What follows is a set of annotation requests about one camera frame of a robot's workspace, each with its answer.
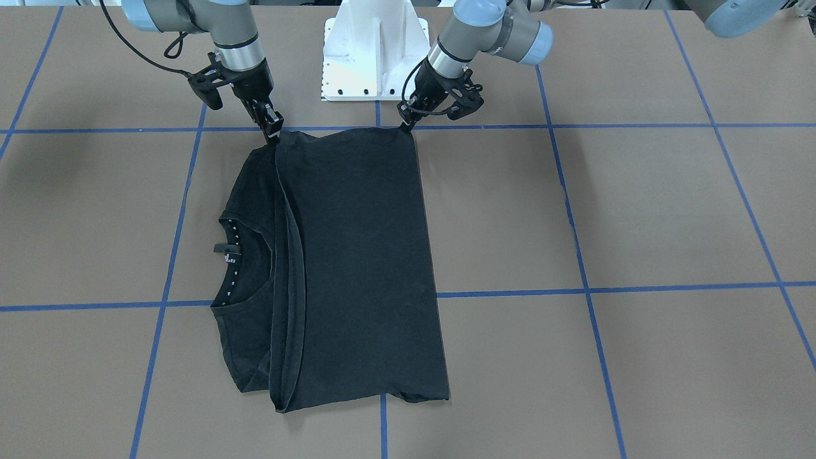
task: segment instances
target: gray robot arm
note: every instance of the gray robot arm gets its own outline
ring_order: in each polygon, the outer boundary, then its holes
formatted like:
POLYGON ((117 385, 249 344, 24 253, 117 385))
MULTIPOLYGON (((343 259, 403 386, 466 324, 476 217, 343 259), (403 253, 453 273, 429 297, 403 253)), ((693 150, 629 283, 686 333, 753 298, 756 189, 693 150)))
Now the gray robot arm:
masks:
MULTIPOLYGON (((530 11, 554 6, 553 0, 458 0, 431 47, 415 70, 415 90, 397 106, 403 127, 410 130, 428 115, 458 119, 478 110, 484 100, 468 68, 479 51, 536 65, 547 56, 552 31, 530 11), (454 103, 434 111, 448 97, 454 103)), ((706 28, 717 37, 732 38, 764 24, 786 0, 686 0, 706 28)))
POLYGON ((552 46, 552 30, 528 8, 526 0, 458 0, 428 57, 415 69, 414 93, 397 106, 403 126, 410 130, 431 114, 459 119, 478 110, 484 104, 481 86, 471 81, 468 66, 479 51, 520 64, 541 62, 552 46), (434 112, 448 95, 453 105, 434 112))
POLYGON ((272 74, 247 0, 122 0, 122 8, 137 29, 209 33, 215 51, 209 66, 188 76, 190 87, 217 110, 218 88, 229 84, 267 142, 277 141, 283 117, 272 107, 272 74))

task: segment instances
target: blue tape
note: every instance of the blue tape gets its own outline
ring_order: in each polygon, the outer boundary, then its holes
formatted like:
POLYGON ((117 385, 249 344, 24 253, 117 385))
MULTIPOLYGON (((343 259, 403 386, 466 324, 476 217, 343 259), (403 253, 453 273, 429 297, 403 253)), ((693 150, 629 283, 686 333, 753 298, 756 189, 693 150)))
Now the blue tape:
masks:
POLYGON ((129 310, 139 308, 174 308, 183 306, 208 306, 212 301, 135 301, 131 303, 79 303, 61 305, 9 305, 0 306, 0 312, 55 311, 55 310, 129 310))
POLYGON ((606 398, 609 402, 610 413, 612 415, 612 423, 614 425, 615 437, 618 440, 618 450, 621 459, 627 459, 626 444, 623 441, 623 430, 620 426, 620 419, 618 416, 618 407, 614 401, 614 392, 612 391, 612 381, 610 380, 609 369, 606 366, 606 355, 604 353, 603 342, 601 341, 601 331, 598 329, 598 322, 595 317, 595 306, 592 303, 592 294, 589 289, 589 281, 587 280, 587 271, 583 264, 583 256, 581 255, 581 244, 578 241, 578 231, 575 228, 575 220, 573 218, 572 207, 570 206, 570 195, 567 192, 566 180, 564 178, 564 169, 561 166, 561 156, 558 153, 558 143, 556 142, 556 133, 552 128, 552 118, 550 116, 550 107, 547 103, 547 92, 544 90, 544 80, 541 77, 541 69, 536 65, 535 74, 539 80, 539 91, 541 92, 541 103, 544 107, 544 116, 547 119, 549 126, 550 143, 552 144, 552 154, 555 156, 556 169, 558 170, 558 180, 561 182, 561 188, 564 190, 564 206, 566 207, 567 219, 570 222, 572 229, 572 237, 575 244, 575 257, 578 259, 578 269, 581 273, 581 284, 583 285, 583 293, 587 301, 587 308, 589 312, 589 320, 592 323, 592 335, 595 337, 595 347, 598 353, 598 361, 601 365, 601 374, 604 378, 604 387, 606 388, 606 398))
POLYGON ((156 330, 153 332, 153 345, 150 346, 150 359, 148 369, 144 374, 144 386, 142 387, 142 399, 139 402, 139 414, 136 416, 136 426, 133 429, 133 442, 131 443, 130 459, 136 459, 139 451, 139 441, 142 437, 142 426, 144 425, 144 413, 148 407, 148 397, 150 396, 150 385, 153 383, 153 369, 156 367, 156 355, 158 354, 158 343, 162 336, 162 325, 164 324, 164 306, 158 309, 156 317, 156 330))
POLYGON ((385 394, 379 395, 379 457, 388 459, 388 407, 385 394))
POLYGON ((630 129, 638 127, 711 127, 705 123, 553 124, 553 129, 630 129))
POLYGON ((109 134, 139 132, 195 132, 196 127, 89 127, 65 129, 17 129, 15 134, 109 134))
POLYGON ((477 124, 477 125, 429 125, 429 126, 414 126, 418 131, 436 131, 445 129, 545 129, 546 124, 477 124))
POLYGON ((164 282, 164 293, 162 294, 162 301, 167 301, 170 296, 170 285, 173 282, 173 271, 175 270, 175 257, 179 251, 179 241, 181 240, 181 229, 184 225, 184 214, 187 208, 187 193, 190 191, 190 183, 193 180, 193 169, 196 167, 196 158, 198 157, 198 146, 201 144, 202 127, 204 126, 204 117, 206 117, 206 105, 202 104, 202 111, 198 117, 198 129, 196 132, 196 140, 193 143, 193 154, 190 155, 190 165, 187 169, 187 180, 184 182, 184 195, 181 198, 181 209, 179 210, 179 219, 175 224, 175 237, 173 238, 173 248, 170 252, 170 263, 167 266, 167 278, 164 282))
POLYGON ((592 293, 636 293, 636 292, 692 292, 697 290, 739 290, 746 288, 775 288, 776 282, 757 283, 708 283, 694 285, 652 285, 644 287, 595 287, 592 293))
POLYGON ((40 69, 42 68, 42 62, 46 59, 48 49, 51 48, 51 43, 54 41, 54 35, 56 34, 57 26, 60 24, 60 18, 62 18, 63 9, 64 7, 60 7, 60 9, 57 10, 56 12, 54 24, 51 25, 51 32, 49 32, 48 34, 46 44, 44 47, 42 47, 40 58, 37 60, 37 65, 34 66, 34 71, 33 73, 31 73, 31 78, 29 78, 29 84, 25 86, 25 91, 23 91, 23 97, 20 99, 20 103, 17 105, 17 111, 14 113, 14 118, 11 120, 11 126, 9 126, 8 128, 6 138, 3 139, 2 145, 0 145, 0 159, 2 159, 3 155, 6 153, 6 148, 8 148, 8 144, 9 142, 11 142, 11 136, 14 133, 15 127, 17 127, 17 122, 20 121, 20 115, 23 114, 23 108, 25 107, 25 103, 29 100, 31 88, 34 86, 34 80, 37 79, 37 75, 40 73, 40 69))
POLYGON ((810 343, 808 342, 808 337, 805 335, 805 330, 802 327, 802 324, 799 320, 799 316, 796 314, 796 309, 794 309, 793 303, 791 302, 791 298, 787 294, 787 289, 785 288, 785 284, 782 281, 782 276, 779 274, 779 270, 776 267, 776 263, 774 263, 774 258, 771 256, 770 249, 768 248, 768 243, 765 241, 765 236, 762 234, 762 230, 760 229, 759 221, 756 219, 756 215, 754 214, 753 209, 751 209, 751 204, 748 202, 748 196, 745 193, 743 184, 739 180, 737 169, 734 167, 734 163, 731 161, 731 155, 728 153, 728 148, 725 147, 725 141, 722 139, 722 135, 720 134, 720 128, 717 126, 716 121, 714 120, 714 115, 712 114, 712 111, 708 106, 706 96, 703 94, 703 89, 700 86, 700 82, 697 79, 697 75, 694 73, 694 69, 691 67, 691 61, 689 60, 688 55, 686 55, 685 53, 685 48, 683 47, 683 43, 680 40, 680 35, 677 34, 677 29, 675 28, 674 23, 672 22, 672 18, 668 14, 668 11, 664 11, 663 13, 666 16, 666 21, 668 21, 669 27, 672 29, 672 34, 674 34, 674 39, 677 42, 677 47, 680 48, 680 53, 683 56, 683 61, 685 62, 686 68, 689 70, 691 79, 694 81, 694 86, 697 88, 697 93, 700 96, 700 100, 703 102, 703 107, 705 108, 706 113, 708 114, 708 119, 711 121, 711 125, 712 128, 714 129, 714 133, 716 134, 717 141, 720 143, 720 148, 722 149, 723 156, 725 156, 725 162, 728 163, 728 168, 731 171, 731 176, 734 178, 734 183, 737 185, 737 191, 739 191, 739 196, 743 200, 745 209, 748 212, 748 216, 751 219, 751 224, 754 226, 754 230, 756 231, 756 236, 760 240, 762 251, 765 252, 765 258, 767 258, 771 271, 773 271, 774 273, 774 278, 776 279, 776 286, 782 293, 782 298, 785 300, 785 306, 787 306, 788 313, 791 315, 791 319, 793 320, 793 323, 796 326, 796 330, 799 332, 799 338, 802 340, 802 345, 805 347, 805 352, 807 352, 807 355, 810 358, 810 364, 813 366, 814 371, 816 371, 816 356, 814 356, 813 348, 810 346, 810 343))
POLYGON ((785 287, 816 287, 816 280, 783 282, 785 287))
POLYGON ((718 127, 816 127, 816 123, 718 123, 718 127))
POLYGON ((379 113, 379 100, 374 101, 374 120, 375 120, 375 125, 377 127, 382 127, 383 126, 382 121, 380 119, 380 113, 379 113))
POLYGON ((480 292, 439 292, 437 298, 481 298, 488 296, 547 296, 547 295, 578 295, 583 293, 582 288, 553 288, 545 290, 495 290, 480 292))

